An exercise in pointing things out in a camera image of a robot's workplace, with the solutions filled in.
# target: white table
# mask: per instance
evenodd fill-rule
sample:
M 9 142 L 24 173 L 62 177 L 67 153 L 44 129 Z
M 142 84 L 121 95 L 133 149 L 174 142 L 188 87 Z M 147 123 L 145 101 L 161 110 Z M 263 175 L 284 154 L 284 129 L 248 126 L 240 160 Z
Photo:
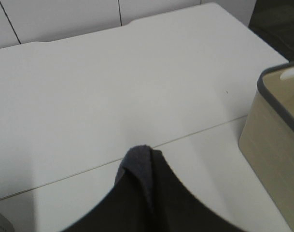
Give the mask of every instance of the white table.
M 224 218 L 289 231 L 237 145 L 259 74 L 284 62 L 216 4 L 1 49 L 0 211 L 17 231 L 61 230 L 149 144 Z

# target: black cloth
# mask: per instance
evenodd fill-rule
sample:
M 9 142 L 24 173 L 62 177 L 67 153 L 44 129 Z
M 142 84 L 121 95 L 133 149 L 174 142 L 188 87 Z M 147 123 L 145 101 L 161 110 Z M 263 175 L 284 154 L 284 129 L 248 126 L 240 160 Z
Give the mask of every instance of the black cloth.
M 196 199 L 161 151 L 129 150 L 115 185 L 87 215 L 64 232 L 241 232 Z

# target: white object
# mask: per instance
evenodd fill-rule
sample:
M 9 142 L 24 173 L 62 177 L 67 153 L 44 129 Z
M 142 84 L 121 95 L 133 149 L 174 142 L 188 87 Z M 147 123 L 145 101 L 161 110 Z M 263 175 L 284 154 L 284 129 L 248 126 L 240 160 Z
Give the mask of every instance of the white object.
M 120 26 L 117 0 L 2 0 L 22 43 Z
M 122 25 L 137 18 L 200 4 L 201 0 L 119 0 Z
M 245 26 L 249 25 L 256 0 L 201 0 L 201 3 L 216 2 Z
M 285 61 L 217 4 L 1 49 L 0 198 L 244 116 Z
M 188 190 L 231 223 L 249 232 L 290 232 L 238 148 L 244 122 L 243 117 L 156 149 Z M 16 232 L 61 231 L 109 192 L 119 163 L 0 201 L 0 212 Z
M 19 44 L 0 5 L 0 48 Z

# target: plastic storage box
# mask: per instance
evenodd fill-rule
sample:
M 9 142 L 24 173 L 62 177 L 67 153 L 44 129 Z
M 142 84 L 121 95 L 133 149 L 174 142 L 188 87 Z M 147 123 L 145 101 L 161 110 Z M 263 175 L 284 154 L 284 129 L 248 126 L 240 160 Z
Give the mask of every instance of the plastic storage box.
M 239 147 L 294 231 L 294 62 L 265 70 Z

